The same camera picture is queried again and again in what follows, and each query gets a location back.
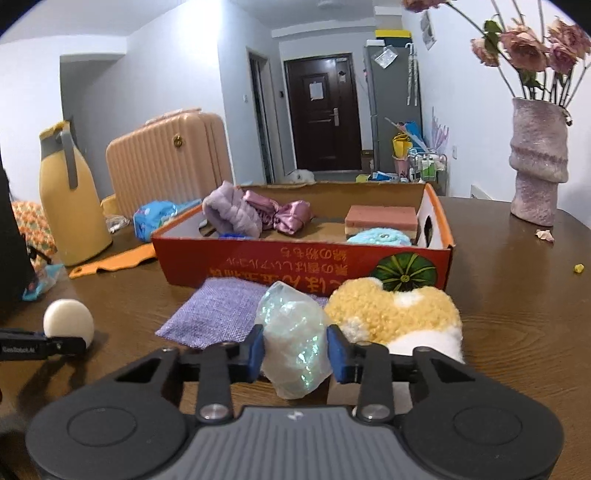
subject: wooden table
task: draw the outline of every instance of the wooden table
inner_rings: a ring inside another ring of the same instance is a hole
[[[536,227],[509,214],[509,204],[444,199],[458,244],[447,292],[464,321],[467,361],[492,378],[544,403],[566,432],[555,480],[591,478],[591,231],[560,212],[554,245],[538,240]],[[129,232],[108,254],[135,245]],[[575,264],[587,265],[582,275]],[[44,309],[59,298],[84,302],[97,334],[87,358],[0,364],[0,458],[22,480],[36,479],[24,448],[24,430],[49,401],[148,353],[169,345],[154,332],[191,296],[169,285],[158,264],[63,280],[47,297],[24,307],[3,327],[40,330]],[[286,405],[265,383],[235,385],[244,404]],[[326,391],[307,398],[321,403]],[[196,387],[181,409],[192,412]]]

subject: vase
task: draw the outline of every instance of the vase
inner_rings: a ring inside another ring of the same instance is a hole
[[[509,163],[517,171],[511,213],[540,226],[553,226],[558,184],[569,180],[565,110],[542,100],[513,99]]]

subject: yellow thermos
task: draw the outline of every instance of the yellow thermos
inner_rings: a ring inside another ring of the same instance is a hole
[[[111,243],[86,160],[74,144],[69,122],[40,135],[41,204],[67,267],[85,262]]]

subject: pink sponge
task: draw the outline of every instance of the pink sponge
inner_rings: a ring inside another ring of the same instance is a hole
[[[372,228],[393,228],[417,239],[417,212],[412,207],[372,207],[353,205],[345,219],[347,236],[357,235]]]

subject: paper sign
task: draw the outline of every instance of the paper sign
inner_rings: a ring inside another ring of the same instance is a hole
[[[314,82],[310,84],[310,100],[324,100],[324,88],[322,83]]]

